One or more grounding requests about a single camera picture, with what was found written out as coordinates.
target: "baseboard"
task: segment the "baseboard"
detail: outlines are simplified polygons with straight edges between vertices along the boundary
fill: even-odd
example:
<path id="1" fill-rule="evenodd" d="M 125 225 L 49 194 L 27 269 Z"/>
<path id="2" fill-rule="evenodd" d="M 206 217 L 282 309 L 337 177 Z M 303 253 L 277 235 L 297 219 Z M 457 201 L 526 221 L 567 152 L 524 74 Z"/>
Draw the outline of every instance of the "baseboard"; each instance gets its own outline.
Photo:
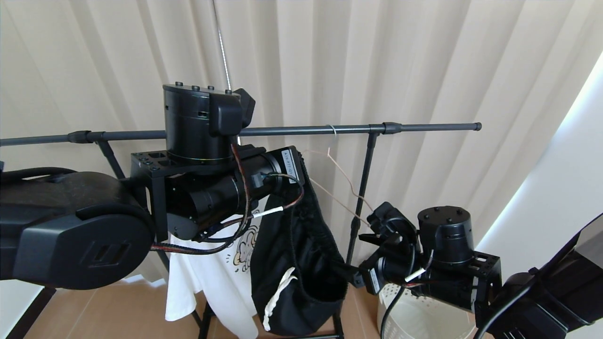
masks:
<path id="1" fill-rule="evenodd" d="M 31 305 L 25 310 L 25 313 L 23 313 L 6 339 L 23 339 L 56 291 L 50 287 L 43 288 L 34 301 L 31 302 Z"/>

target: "floor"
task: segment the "floor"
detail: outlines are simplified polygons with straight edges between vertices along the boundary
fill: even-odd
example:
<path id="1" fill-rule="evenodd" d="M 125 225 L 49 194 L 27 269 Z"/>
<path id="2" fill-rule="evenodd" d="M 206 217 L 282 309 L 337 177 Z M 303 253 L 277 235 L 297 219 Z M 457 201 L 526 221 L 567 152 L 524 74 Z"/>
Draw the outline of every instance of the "floor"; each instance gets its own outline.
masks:
<path id="1" fill-rule="evenodd" d="M 118 282 L 90 291 L 59 290 L 37 319 L 26 339 L 56 338 L 191 338 L 199 328 L 192 316 L 167 322 L 165 312 L 167 286 L 152 286 L 145 281 Z M 205 298 L 197 297 L 197 312 L 203 313 Z M 346 339 L 379 338 L 377 298 L 364 289 L 349 288 L 341 314 Z M 256 316 L 258 338 L 274 338 L 266 333 Z M 333 331 L 329 320 L 319 334 Z M 215 318 L 208 339 L 236 338 Z"/>

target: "black garment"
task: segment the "black garment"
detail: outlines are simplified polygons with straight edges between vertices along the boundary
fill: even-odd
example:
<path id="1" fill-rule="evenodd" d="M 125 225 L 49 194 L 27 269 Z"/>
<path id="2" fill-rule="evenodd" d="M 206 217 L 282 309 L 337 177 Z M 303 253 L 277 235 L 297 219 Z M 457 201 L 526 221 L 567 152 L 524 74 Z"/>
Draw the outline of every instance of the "black garment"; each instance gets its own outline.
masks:
<path id="1" fill-rule="evenodd" d="M 337 312 L 347 292 L 347 281 L 333 267 L 344 262 L 333 235 L 324 223 L 306 167 L 305 195 L 300 203 L 284 212 L 262 217 L 251 255 L 251 296 L 260 319 L 279 286 L 285 271 L 295 267 L 297 279 L 280 293 L 269 317 L 270 332 L 277 335 L 309 335 Z M 287 192 L 271 195 L 265 209 L 283 206 L 298 196 Z"/>

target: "white plastic basket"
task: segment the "white plastic basket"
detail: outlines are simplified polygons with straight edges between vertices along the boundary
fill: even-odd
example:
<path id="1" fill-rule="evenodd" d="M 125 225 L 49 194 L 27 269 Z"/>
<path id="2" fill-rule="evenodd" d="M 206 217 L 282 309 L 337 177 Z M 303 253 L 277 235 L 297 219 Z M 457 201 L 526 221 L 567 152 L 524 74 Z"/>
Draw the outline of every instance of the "white plastic basket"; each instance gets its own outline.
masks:
<path id="1" fill-rule="evenodd" d="M 388 284 L 379 293 L 377 328 L 394 297 L 400 290 L 398 285 Z M 473 317 L 462 309 L 446 303 L 404 294 L 386 320 L 386 339 L 465 339 L 473 332 Z"/>

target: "beige curtain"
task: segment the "beige curtain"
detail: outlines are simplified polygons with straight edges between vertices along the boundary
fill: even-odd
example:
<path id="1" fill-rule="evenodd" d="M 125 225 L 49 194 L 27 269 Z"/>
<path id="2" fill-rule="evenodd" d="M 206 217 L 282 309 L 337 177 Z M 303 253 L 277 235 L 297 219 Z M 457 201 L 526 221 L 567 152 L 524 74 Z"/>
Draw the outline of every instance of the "beige curtain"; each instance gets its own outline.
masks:
<path id="1" fill-rule="evenodd" d="M 603 49 L 603 1 L 216 1 L 230 82 L 252 126 L 481 121 L 480 132 L 381 136 L 367 200 L 412 220 L 467 208 L 479 241 L 548 144 Z M 162 83 L 226 88 L 211 1 L 2 1 L 2 138 L 163 128 Z M 326 151 L 332 136 L 247 138 Z M 164 147 L 114 142 L 118 159 Z M 358 186 L 366 136 L 333 153 Z M 0 150 L 8 169 L 110 172 L 94 145 Z M 324 157 L 311 176 L 350 209 Z M 345 252 L 351 215 L 318 191 Z M 362 232 L 368 232 L 363 226 Z M 359 244 L 355 262 L 371 251 Z"/>

